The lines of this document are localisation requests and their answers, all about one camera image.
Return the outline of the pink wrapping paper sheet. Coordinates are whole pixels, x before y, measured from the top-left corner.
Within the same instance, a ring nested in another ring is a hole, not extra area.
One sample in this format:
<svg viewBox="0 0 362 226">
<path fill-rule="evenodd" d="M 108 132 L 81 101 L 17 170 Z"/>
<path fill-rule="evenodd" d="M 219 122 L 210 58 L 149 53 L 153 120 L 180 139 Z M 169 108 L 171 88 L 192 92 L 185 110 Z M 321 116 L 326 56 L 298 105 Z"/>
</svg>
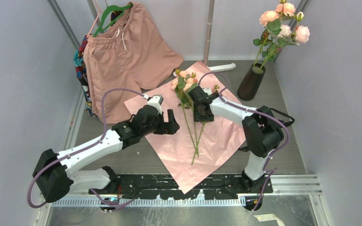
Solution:
<svg viewBox="0 0 362 226">
<path fill-rule="evenodd" d="M 174 91 L 174 80 L 148 92 L 162 95 L 164 112 L 172 109 L 180 129 L 174 135 L 149 134 L 145 138 L 183 193 L 222 166 L 245 142 L 241 126 L 216 116 L 213 122 L 193 121 Z"/>
</svg>

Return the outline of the orange pink rose stem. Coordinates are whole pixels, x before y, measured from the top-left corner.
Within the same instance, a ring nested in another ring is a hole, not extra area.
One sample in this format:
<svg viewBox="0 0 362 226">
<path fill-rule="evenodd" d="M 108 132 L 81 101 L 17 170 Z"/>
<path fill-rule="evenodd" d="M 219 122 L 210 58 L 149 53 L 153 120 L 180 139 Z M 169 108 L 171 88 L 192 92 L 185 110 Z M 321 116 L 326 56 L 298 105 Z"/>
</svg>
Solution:
<svg viewBox="0 0 362 226">
<path fill-rule="evenodd" d="M 286 0 L 280 0 L 274 10 L 265 11 L 259 18 L 259 24 L 264 27 L 260 38 L 253 44 L 259 47 L 255 62 L 263 66 L 275 57 L 286 46 L 297 46 L 295 31 L 285 21 L 296 17 L 296 8 Z"/>
</svg>

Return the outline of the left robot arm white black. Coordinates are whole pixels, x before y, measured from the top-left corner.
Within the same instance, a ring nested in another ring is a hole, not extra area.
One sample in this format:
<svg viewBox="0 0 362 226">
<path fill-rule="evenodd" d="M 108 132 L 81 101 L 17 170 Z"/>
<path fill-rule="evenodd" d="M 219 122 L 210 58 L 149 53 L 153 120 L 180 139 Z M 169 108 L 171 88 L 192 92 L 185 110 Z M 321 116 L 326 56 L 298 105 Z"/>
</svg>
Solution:
<svg viewBox="0 0 362 226">
<path fill-rule="evenodd" d="M 129 120 L 119 122 L 93 140 L 68 150 L 44 151 L 32 174 L 33 180 L 27 191 L 27 202 L 31 201 L 31 191 L 36 184 L 46 203 L 60 200 L 69 192 L 96 190 L 112 192 L 119 184 L 117 175 L 110 167 L 83 171 L 82 168 L 110 153 L 121 151 L 137 144 L 148 134 L 173 135 L 180 126 L 173 110 L 167 111 L 168 121 L 164 121 L 161 110 L 145 105 Z"/>
</svg>

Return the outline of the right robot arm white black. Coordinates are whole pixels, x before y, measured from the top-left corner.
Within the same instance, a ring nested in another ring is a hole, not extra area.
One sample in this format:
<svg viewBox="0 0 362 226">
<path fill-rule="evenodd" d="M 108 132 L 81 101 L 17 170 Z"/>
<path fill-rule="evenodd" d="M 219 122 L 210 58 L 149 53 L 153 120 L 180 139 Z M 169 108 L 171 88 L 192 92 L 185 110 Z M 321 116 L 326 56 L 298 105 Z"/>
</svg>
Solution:
<svg viewBox="0 0 362 226">
<path fill-rule="evenodd" d="M 243 128 L 250 156 L 242 177 L 251 185 L 261 180 L 271 153 L 284 138 L 283 123 L 273 116 L 271 109 L 266 106 L 249 108 L 228 100 L 218 91 L 210 94 L 200 86 L 189 91 L 187 97 L 193 103 L 195 122 L 212 122 L 219 116 Z"/>
</svg>

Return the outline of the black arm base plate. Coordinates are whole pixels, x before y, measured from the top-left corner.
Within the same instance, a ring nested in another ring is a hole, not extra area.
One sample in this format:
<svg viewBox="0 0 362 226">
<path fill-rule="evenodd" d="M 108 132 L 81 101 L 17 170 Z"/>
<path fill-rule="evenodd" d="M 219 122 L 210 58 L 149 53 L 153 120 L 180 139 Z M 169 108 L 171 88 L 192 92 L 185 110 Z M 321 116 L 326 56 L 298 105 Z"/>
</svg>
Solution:
<svg viewBox="0 0 362 226">
<path fill-rule="evenodd" d="M 237 199 L 242 194 L 257 197 L 261 192 L 272 193 L 270 179 L 263 176 L 252 184 L 241 174 L 211 174 L 190 190 L 182 190 L 176 180 L 167 174 L 120 174 L 105 188 L 94 191 L 100 195 L 115 195 L 125 199 L 194 200 L 202 194 L 205 200 Z"/>
</svg>

